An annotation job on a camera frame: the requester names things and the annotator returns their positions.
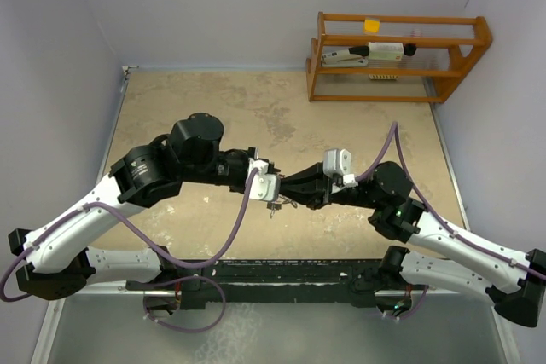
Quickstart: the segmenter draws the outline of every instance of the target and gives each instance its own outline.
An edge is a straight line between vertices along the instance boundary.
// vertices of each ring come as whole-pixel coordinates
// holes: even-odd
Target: cable clip
[[[34,242],[29,242],[28,247],[31,247],[34,251],[37,251],[40,248],[40,246],[34,245]]]
[[[85,202],[83,205],[78,206],[78,208],[76,209],[80,212],[88,213],[91,210],[91,207],[89,206],[89,202]]]
[[[355,174],[343,175],[343,186],[346,188],[353,188],[358,186],[358,182],[355,179]]]

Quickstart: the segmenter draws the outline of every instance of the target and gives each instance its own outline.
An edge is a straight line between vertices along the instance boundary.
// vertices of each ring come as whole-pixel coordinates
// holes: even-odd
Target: sandy floor
[[[333,94],[340,87],[338,82],[327,81],[321,87],[331,88],[324,92]],[[404,82],[392,85],[407,86]],[[420,85],[410,86],[416,90]],[[397,120],[415,181],[445,217],[462,225],[427,104],[309,103],[304,72],[136,72],[131,75],[108,169],[130,148],[169,132],[177,120],[195,112],[207,112],[223,121],[223,150],[258,147],[262,157],[275,161],[287,175],[320,161],[322,152],[330,147],[349,149],[353,169],[362,171],[380,150],[391,122]],[[394,147],[386,159],[396,160]],[[175,256],[204,258],[224,243],[240,203],[241,196],[230,194],[227,188],[188,183],[178,197],[132,220]],[[254,201],[226,257],[383,257],[394,243],[368,225],[370,213],[337,205],[320,211],[286,207],[270,219],[265,204]],[[142,248],[142,242],[118,226],[94,246],[130,250]]]

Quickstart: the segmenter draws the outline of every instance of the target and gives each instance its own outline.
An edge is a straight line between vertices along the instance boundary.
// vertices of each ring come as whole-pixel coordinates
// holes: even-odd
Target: orange wooden frame
[[[384,23],[424,23],[443,25],[472,25],[474,38],[428,38],[381,35],[338,35],[326,33],[325,21],[358,21],[372,18]],[[309,101],[405,101],[405,102],[445,102],[467,76],[479,58],[486,52],[493,40],[484,17],[424,17],[424,16],[378,16],[353,14],[318,14],[317,38],[311,40],[311,58],[305,64],[307,70],[307,95]],[[321,67],[324,46],[358,46],[369,42],[412,43],[417,48],[448,49],[450,66],[448,70],[415,70],[406,68],[326,68]],[[471,45],[472,51],[462,56],[460,45]],[[398,76],[430,77],[433,79],[437,96],[409,97],[386,95],[315,95],[319,74],[383,74]]]

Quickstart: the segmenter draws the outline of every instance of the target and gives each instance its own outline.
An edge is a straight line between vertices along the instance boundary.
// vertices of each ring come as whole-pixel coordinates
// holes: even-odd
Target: black metal bar
[[[375,307],[379,290],[403,290],[406,283],[379,272],[380,259],[223,260],[214,266],[179,269],[177,277],[199,274],[215,280],[229,303],[348,303]],[[158,282],[172,280],[158,278]],[[147,290],[127,282],[127,290]],[[182,285],[181,309],[221,302],[218,291],[198,280]]]

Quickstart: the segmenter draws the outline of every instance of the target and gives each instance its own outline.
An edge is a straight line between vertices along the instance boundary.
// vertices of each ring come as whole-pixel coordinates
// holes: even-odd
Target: wooden dowel
[[[409,68],[372,68],[372,67],[318,67],[319,74],[378,74],[384,76],[411,77],[460,77],[457,70],[416,70]]]
[[[438,97],[411,97],[390,95],[315,95],[314,101],[396,101],[396,102],[442,102]]]
[[[422,23],[432,25],[474,25],[468,17],[381,16],[376,14],[324,14],[326,21],[361,21],[377,19],[382,23]]]
[[[412,43],[417,47],[444,49],[460,44],[483,46],[485,42],[479,38],[418,38],[411,36],[379,36],[379,35],[340,35],[327,34],[324,36],[325,46],[362,46],[369,42],[383,43]]]

